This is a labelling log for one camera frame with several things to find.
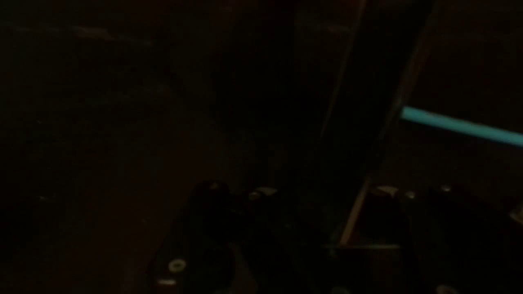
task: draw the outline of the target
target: dark background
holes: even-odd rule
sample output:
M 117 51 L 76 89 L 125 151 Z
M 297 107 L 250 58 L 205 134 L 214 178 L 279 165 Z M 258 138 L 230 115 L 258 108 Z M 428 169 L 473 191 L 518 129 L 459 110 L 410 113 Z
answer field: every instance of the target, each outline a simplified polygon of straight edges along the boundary
M 297 20 L 300 59 L 317 66 L 305 76 L 320 97 L 303 100 L 308 108 L 326 102 L 353 7 L 331 0 Z M 1 201 L 17 216 L 1 236 L 0 293 L 132 293 L 194 183 L 240 190 L 259 141 L 286 159 L 292 126 L 251 133 L 277 110 L 250 113 L 256 103 L 238 103 L 250 102 L 240 92 L 215 95 L 233 28 L 256 10 L 240 0 L 0 2 Z M 454 0 L 410 105 L 523 133 L 521 13 L 518 0 Z M 455 183 L 493 206 L 521 193 L 523 151 L 402 123 L 390 138 L 375 183 Z

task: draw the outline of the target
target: cyan light strip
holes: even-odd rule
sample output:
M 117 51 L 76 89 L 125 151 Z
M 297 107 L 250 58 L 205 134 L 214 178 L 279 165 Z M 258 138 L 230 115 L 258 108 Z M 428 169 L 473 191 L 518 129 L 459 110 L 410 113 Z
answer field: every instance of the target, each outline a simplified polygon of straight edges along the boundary
M 451 116 L 442 116 L 442 115 L 436 115 L 436 113 L 429 113 L 416 108 L 408 108 L 408 107 L 403 108 L 402 120 L 416 123 L 416 125 L 446 129 L 451 133 L 472 136 L 472 138 L 495 141 L 506 146 L 523 147 L 523 134 L 496 129 L 485 125 L 475 125 L 470 121 L 455 120 Z

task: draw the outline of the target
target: dark floor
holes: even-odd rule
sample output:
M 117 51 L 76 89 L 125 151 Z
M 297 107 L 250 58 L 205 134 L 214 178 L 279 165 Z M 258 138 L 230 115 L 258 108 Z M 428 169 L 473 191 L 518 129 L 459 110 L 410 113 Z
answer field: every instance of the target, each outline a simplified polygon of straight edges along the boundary
M 179 69 L 191 69 L 178 71 L 184 76 L 176 80 L 158 74 L 150 48 L 155 36 L 143 27 L 148 18 L 137 17 L 137 4 L 120 13 L 125 30 L 112 30 L 117 33 L 91 30 L 119 15 L 111 13 L 119 12 L 116 4 L 99 20 L 84 13 L 78 23 L 58 12 L 81 15 L 89 5 L 34 5 L 17 5 L 9 10 L 14 17 L 0 22 L 0 151 L 1 174 L 9 178 L 6 201 L 37 195 L 49 214 L 27 213 L 19 226 L 31 223 L 31 234 L 1 237 L 21 242 L 3 242 L 0 293 L 132 293 L 191 187 L 204 180 L 240 187 L 236 175 L 253 157 L 253 139 L 215 116 L 205 54 L 173 58 Z M 509 0 L 455 4 L 411 103 L 523 131 L 521 9 Z M 521 156 L 513 147 L 400 125 L 375 182 L 455 183 L 496 203 L 521 193 Z M 11 174 L 19 167 L 27 172 Z

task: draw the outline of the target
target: dark surface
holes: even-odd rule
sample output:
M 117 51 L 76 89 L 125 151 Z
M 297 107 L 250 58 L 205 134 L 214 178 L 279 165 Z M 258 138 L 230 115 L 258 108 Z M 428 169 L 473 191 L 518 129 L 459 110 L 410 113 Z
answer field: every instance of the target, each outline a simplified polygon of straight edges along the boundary
M 259 139 L 251 138 L 245 121 L 230 129 L 215 116 L 209 71 L 214 53 L 227 44 L 225 20 L 233 20 L 238 5 L 227 2 L 212 17 L 199 10 L 204 5 L 191 9 L 201 12 L 202 22 L 187 27 L 197 30 L 186 35 L 191 38 L 184 46 L 174 46 L 169 62 L 183 74 L 176 79 L 158 76 L 155 49 L 148 48 L 161 36 L 158 31 L 169 20 L 165 15 L 179 12 L 168 7 L 1 2 L 0 151 L 1 175 L 13 178 L 4 182 L 9 188 L 1 200 L 44 196 L 52 209 L 47 223 L 21 213 L 26 218 L 17 219 L 31 227 L 40 224 L 24 231 L 31 234 L 1 236 L 14 244 L 1 252 L 0 293 L 132 293 L 194 183 L 217 178 L 240 187 L 236 175 L 256 156 L 253 142 Z M 343 17 L 351 9 L 318 13 L 317 20 L 333 22 L 313 30 L 308 18 L 302 22 L 308 36 L 321 36 L 328 48 L 325 54 L 313 46 L 303 51 L 305 61 L 321 58 L 325 64 L 317 72 L 312 66 L 303 69 L 310 72 L 307 85 L 330 89 L 335 58 L 349 33 Z M 516 54 L 521 20 L 516 0 L 454 2 L 411 103 L 523 131 L 523 59 Z M 99 31 L 78 36 L 71 27 L 107 28 L 111 36 L 127 38 L 111 40 Z M 317 98 L 323 92 L 307 93 Z M 521 160 L 521 151 L 513 147 L 398 126 L 377 182 L 451 182 L 496 205 L 521 191 Z

